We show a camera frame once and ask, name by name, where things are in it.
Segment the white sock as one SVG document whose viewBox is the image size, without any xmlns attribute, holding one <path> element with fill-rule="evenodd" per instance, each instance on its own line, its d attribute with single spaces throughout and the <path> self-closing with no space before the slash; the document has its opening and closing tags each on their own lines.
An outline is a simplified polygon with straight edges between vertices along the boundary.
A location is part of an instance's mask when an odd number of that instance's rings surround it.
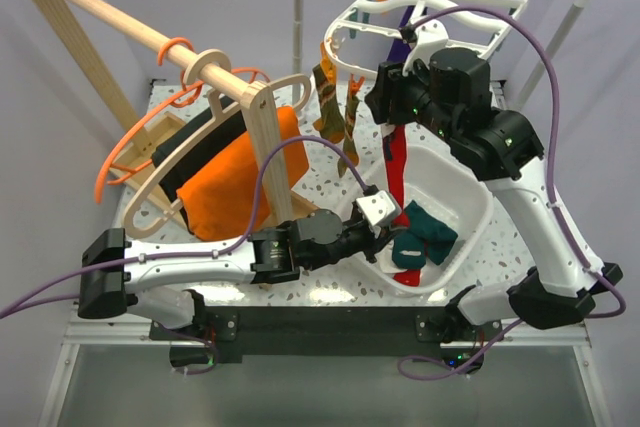
<svg viewBox="0 0 640 427">
<path fill-rule="evenodd" d="M 379 270 L 382 273 L 390 276 L 393 276 L 396 273 L 401 272 L 401 269 L 398 269 L 396 264 L 393 262 L 392 254 L 393 254 L 393 246 L 387 245 L 383 250 L 381 250 L 376 255 Z"/>
</svg>

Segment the red santa sock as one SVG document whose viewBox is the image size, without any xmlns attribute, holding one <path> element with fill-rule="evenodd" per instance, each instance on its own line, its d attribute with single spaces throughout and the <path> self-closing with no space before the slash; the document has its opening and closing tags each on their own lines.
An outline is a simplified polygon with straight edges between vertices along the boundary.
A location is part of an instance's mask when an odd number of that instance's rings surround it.
<svg viewBox="0 0 640 427">
<path fill-rule="evenodd" d="M 398 282 L 398 283 L 400 283 L 402 285 L 409 286 L 409 287 L 417 287 L 420 284 L 421 270 L 422 269 L 420 269 L 420 270 L 401 270 L 401 272 L 396 273 L 393 276 L 393 278 L 394 278 L 394 280 L 396 282 Z"/>
<path fill-rule="evenodd" d="M 401 208 L 401 213 L 393 223 L 408 227 L 409 219 L 404 212 L 404 171 L 407 161 L 405 126 L 384 124 L 381 126 L 381 133 L 389 192 Z"/>
</svg>

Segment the dark green sock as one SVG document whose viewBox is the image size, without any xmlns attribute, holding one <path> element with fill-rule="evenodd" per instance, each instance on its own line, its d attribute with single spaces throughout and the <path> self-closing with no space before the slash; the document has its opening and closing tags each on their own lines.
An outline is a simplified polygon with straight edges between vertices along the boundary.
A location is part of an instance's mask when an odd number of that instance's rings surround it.
<svg viewBox="0 0 640 427">
<path fill-rule="evenodd" d="M 429 214 L 416 201 L 408 204 L 405 213 L 409 220 L 406 234 L 411 249 L 422 252 L 435 265 L 443 264 L 458 241 L 458 233 Z"/>
<path fill-rule="evenodd" d="M 420 270 L 427 260 L 425 242 L 411 232 L 404 232 L 395 238 L 391 258 L 398 269 Z"/>
</svg>

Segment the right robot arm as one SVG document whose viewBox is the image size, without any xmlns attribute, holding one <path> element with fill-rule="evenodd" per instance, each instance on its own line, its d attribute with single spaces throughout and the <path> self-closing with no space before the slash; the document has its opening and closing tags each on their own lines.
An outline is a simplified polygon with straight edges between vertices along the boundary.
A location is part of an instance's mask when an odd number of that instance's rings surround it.
<svg viewBox="0 0 640 427">
<path fill-rule="evenodd" d="M 589 248 L 548 182 L 551 154 L 532 124 L 491 101 L 490 65 L 466 48 L 441 49 L 409 73 L 382 62 L 365 97 L 376 124 L 417 123 L 446 143 L 502 204 L 534 260 L 521 279 L 469 286 L 447 304 L 445 326 L 459 340 L 504 318 L 539 330 L 578 324 L 623 277 Z"/>
</svg>

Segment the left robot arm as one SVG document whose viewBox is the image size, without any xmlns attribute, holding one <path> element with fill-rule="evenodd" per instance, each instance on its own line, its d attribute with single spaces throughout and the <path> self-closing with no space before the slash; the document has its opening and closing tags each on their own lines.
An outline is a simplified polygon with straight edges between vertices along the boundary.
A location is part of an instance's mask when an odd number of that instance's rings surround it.
<svg viewBox="0 0 640 427">
<path fill-rule="evenodd" d="M 355 205 L 343 221 L 331 210 L 246 238 L 201 246 L 129 241 L 121 228 L 105 230 L 83 253 L 77 314 L 105 320 L 129 313 L 175 330 L 185 339 L 207 327 L 201 282 L 280 284 L 361 253 L 374 262 L 392 240 L 396 208 Z"/>
</svg>

